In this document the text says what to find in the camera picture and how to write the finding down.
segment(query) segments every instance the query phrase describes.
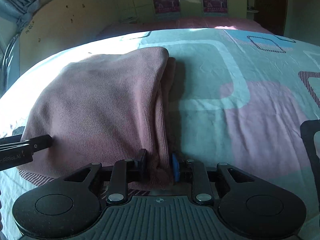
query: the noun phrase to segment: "metal bolt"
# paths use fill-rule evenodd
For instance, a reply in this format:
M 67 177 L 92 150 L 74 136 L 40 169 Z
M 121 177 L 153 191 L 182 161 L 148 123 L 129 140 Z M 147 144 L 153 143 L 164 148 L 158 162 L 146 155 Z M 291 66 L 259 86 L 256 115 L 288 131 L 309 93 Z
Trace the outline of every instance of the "metal bolt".
M 110 201 L 120 201 L 124 199 L 124 196 L 122 194 L 114 193 L 109 195 L 108 199 Z
M 211 200 L 212 197 L 211 197 L 209 194 L 203 193 L 203 194 L 198 194 L 198 195 L 196 196 L 196 199 L 199 200 L 199 201 L 201 201 L 201 202 L 205 202 L 205 201 Z

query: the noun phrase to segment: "shelf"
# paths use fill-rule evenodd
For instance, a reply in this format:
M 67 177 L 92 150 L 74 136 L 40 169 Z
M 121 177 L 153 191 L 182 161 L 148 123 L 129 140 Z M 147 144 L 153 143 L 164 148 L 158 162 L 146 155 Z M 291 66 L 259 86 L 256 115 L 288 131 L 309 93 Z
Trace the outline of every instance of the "shelf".
M 247 12 L 250 12 L 250 13 L 258 13 L 259 11 L 257 11 L 257 10 L 247 10 Z

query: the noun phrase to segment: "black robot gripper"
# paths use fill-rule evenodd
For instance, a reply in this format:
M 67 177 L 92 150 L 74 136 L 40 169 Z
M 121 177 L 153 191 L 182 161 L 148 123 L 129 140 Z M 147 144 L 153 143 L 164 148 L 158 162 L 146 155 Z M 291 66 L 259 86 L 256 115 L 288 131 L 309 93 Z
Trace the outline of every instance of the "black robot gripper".
M 0 138 L 0 171 L 33 161 L 33 154 L 52 146 L 50 135 L 20 141 L 22 134 Z
M 148 180 L 146 154 L 90 163 L 20 196 L 12 214 L 22 239 L 286 239 L 304 223 L 300 198 L 227 163 L 178 160 L 189 196 L 128 196 L 128 183 Z

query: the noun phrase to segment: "ribbed knit fabric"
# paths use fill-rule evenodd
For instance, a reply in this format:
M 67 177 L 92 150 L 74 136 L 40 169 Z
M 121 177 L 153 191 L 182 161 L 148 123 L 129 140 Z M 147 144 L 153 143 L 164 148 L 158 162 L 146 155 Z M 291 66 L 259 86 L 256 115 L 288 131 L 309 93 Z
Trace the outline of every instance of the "ribbed knit fabric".
M 165 127 L 174 69 L 175 59 L 162 47 L 95 55 L 66 66 L 40 94 L 21 138 L 49 134 L 54 143 L 19 166 L 20 175 L 39 186 L 91 162 L 109 166 L 134 159 L 145 148 L 150 183 L 135 188 L 170 184 Z

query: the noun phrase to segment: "bed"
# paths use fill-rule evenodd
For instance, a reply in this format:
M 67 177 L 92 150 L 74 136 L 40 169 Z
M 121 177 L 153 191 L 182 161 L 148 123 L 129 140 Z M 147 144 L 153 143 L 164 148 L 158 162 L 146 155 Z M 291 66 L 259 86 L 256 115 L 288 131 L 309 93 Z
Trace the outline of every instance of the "bed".
M 132 33 L 55 54 L 28 70 L 0 99 L 0 137 L 25 126 L 41 91 L 70 62 L 163 46 L 177 60 L 170 121 L 178 151 L 207 166 L 227 162 L 300 197 L 307 219 L 299 233 L 319 239 L 319 158 L 310 161 L 300 125 L 319 119 L 320 47 L 230 29 Z M 315 145 L 320 145 L 315 136 Z M 34 186 L 13 168 L 0 172 L 3 233 L 20 237 L 14 201 Z
M 120 35 L 169 30 L 169 29 L 198 29 L 198 28 L 212 28 L 212 29 L 227 29 L 227 30 L 241 30 L 258 33 L 269 33 L 270 31 L 261 27 L 255 21 L 242 18 L 233 17 L 185 17 L 178 20 L 151 22 L 151 23 L 115 23 L 104 28 L 97 36 L 96 40 L 112 38 Z

